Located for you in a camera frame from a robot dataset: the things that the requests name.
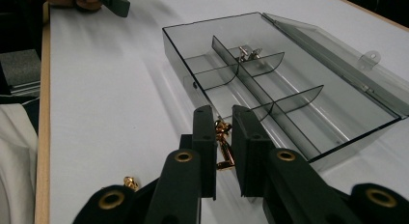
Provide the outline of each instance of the white cloth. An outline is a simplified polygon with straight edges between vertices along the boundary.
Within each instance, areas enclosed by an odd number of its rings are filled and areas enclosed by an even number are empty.
[[[34,223],[37,147],[22,105],[0,105],[0,224]]]

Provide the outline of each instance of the brass insert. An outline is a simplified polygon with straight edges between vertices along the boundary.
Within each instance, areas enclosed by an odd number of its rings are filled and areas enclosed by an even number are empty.
[[[277,157],[283,161],[292,161],[295,159],[295,154],[289,151],[279,151]]]
[[[396,199],[385,191],[369,188],[367,189],[366,194],[373,203],[381,207],[393,208],[397,205]]]
[[[125,196],[119,190],[111,190],[106,192],[98,202],[98,205],[103,210],[111,210],[123,203]]]
[[[192,158],[193,158],[193,155],[191,155],[188,152],[178,153],[175,156],[175,160],[178,162],[187,162],[187,161],[190,161]]]
[[[220,152],[222,152],[225,161],[217,163],[217,170],[227,170],[234,167],[234,159],[232,155],[232,147],[226,140],[229,137],[229,131],[232,129],[232,125],[225,123],[221,120],[217,120],[214,123],[216,128],[216,140],[219,142]]]
[[[133,189],[133,191],[139,190],[139,184],[132,177],[125,177],[123,179],[123,186]]]

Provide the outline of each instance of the transparent plastic box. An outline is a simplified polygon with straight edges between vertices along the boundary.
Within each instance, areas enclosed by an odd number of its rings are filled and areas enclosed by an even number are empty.
[[[367,146],[409,114],[408,83],[322,29],[271,14],[163,28],[166,55],[196,107],[226,122],[253,109],[278,148],[317,170]]]

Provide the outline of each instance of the white table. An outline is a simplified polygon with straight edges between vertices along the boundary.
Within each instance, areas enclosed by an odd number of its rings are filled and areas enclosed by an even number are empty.
[[[409,33],[341,0],[129,0],[128,18],[51,9],[50,223],[70,223],[103,186],[158,178],[192,131],[194,106],[165,56],[162,27],[266,12],[319,26],[409,80]],[[409,198],[409,120],[320,174],[346,193],[358,182]],[[203,223],[266,223],[260,200],[240,197],[232,172],[217,175]]]

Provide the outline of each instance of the dark background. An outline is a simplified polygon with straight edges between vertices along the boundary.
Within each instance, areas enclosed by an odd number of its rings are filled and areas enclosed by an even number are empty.
[[[409,0],[348,0],[409,28]]]

